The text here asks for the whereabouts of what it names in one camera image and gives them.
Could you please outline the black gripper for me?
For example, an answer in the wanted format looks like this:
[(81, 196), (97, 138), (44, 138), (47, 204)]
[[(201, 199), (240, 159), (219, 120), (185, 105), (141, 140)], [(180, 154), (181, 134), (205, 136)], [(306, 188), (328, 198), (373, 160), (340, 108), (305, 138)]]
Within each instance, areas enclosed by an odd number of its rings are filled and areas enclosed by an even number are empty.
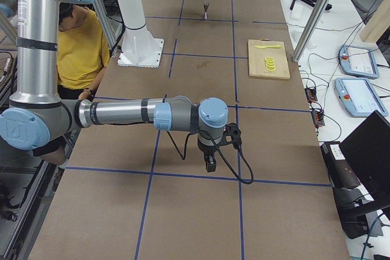
[(205, 168), (207, 172), (214, 172), (216, 170), (215, 144), (219, 144), (221, 139), (222, 135), (213, 136), (209, 133), (199, 133), (197, 135), (197, 145), (198, 148), (204, 153)]

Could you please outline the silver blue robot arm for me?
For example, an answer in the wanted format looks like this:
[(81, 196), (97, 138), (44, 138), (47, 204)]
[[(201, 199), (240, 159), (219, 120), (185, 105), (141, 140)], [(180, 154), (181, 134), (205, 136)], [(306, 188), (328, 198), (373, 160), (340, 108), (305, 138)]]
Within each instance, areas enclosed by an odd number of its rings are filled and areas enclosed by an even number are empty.
[(193, 104), (185, 96), (119, 102), (61, 100), (57, 92), (57, 49), (61, 2), (93, 0), (18, 0), (17, 90), (1, 115), (1, 137), (11, 146), (33, 150), (77, 128), (91, 125), (153, 124), (165, 131), (197, 135), (208, 172), (226, 144), (228, 109), (210, 97)]

